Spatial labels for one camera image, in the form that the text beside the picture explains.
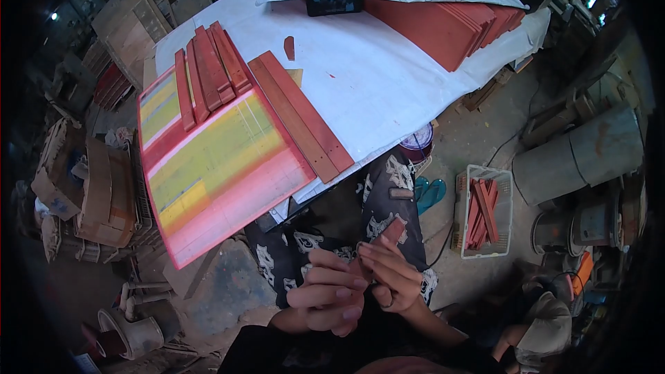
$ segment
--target plastic basket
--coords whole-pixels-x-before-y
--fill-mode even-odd
[[[486,242],[480,250],[465,250],[467,231],[469,230],[469,179],[494,179],[497,182],[499,198],[494,209],[499,241]],[[513,232],[513,173],[510,170],[492,169],[475,164],[466,167],[455,179],[455,217],[451,249],[459,252],[462,259],[499,257],[508,254],[510,238]]]

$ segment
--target orange object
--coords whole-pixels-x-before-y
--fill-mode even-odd
[[[187,71],[185,70],[185,51],[181,49],[176,52],[176,87],[178,88],[178,103],[180,104],[180,118],[185,131],[190,131],[196,126],[192,100],[189,98],[189,83],[187,82]]]
[[[194,39],[190,39],[187,43],[187,64],[189,66],[189,80],[192,83],[192,96],[194,97],[194,108],[196,112],[196,120],[201,123],[210,115],[207,105],[204,100],[204,90],[201,87],[201,77],[199,69],[196,64],[196,55],[194,51]]]
[[[582,256],[582,262],[580,262],[580,267],[577,269],[577,275],[579,278],[572,277],[573,279],[573,292],[575,295],[582,293],[584,285],[586,285],[588,279],[591,277],[591,270],[593,269],[593,258],[589,252],[584,252]]]

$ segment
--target gray metal cylinder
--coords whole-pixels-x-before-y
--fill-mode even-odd
[[[644,148],[628,102],[613,107],[569,133],[582,179],[592,187],[637,169]]]
[[[530,206],[586,186],[577,171],[568,135],[517,155],[513,159],[513,176]]]

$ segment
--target fingernail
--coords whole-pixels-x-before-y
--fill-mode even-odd
[[[351,296],[351,290],[350,289],[339,289],[337,292],[335,292],[337,297],[342,298],[342,297],[349,297]]]
[[[344,313],[342,313],[342,318],[344,318],[347,321],[348,320],[357,320],[358,318],[360,318],[361,314],[362,314],[362,309],[360,309],[358,307],[351,308],[351,309],[345,310]]]
[[[357,286],[357,287],[359,287],[359,288],[361,288],[361,289],[364,289],[364,288],[366,288],[366,287],[368,286],[368,284],[367,284],[367,280],[365,280],[365,279],[355,279],[355,280],[353,281],[353,285],[354,285],[354,286]]]

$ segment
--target finger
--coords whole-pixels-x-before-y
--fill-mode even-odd
[[[419,280],[422,276],[416,268],[409,263],[407,263],[403,258],[397,257],[397,255],[386,248],[380,246],[373,246],[367,243],[362,243],[358,247],[358,253],[363,258],[368,258],[374,262],[380,262],[384,266],[395,270],[397,273],[411,280]]]
[[[359,306],[346,306],[324,310],[309,310],[307,312],[307,327],[313,331],[330,331],[360,319],[362,309]]]
[[[309,252],[309,262],[313,266],[323,266],[339,271],[350,271],[348,264],[337,256],[337,254],[323,250],[322,248],[315,248]]]
[[[385,309],[392,302],[392,293],[386,286],[380,284],[376,285],[374,289],[372,289],[372,295],[378,304],[381,305],[381,308]]]
[[[351,289],[346,287],[315,284],[289,290],[287,302],[292,308],[313,308],[342,302],[350,298],[351,294]]]
[[[325,267],[314,267],[304,277],[307,285],[324,284],[345,286],[349,289],[364,291],[368,283],[365,279],[344,271],[332,270]]]
[[[401,273],[391,269],[378,260],[361,256],[362,263],[374,272],[376,278],[381,284],[397,292],[408,292],[417,282],[418,286],[422,283],[422,275],[418,273],[420,279],[411,279],[403,276]]]

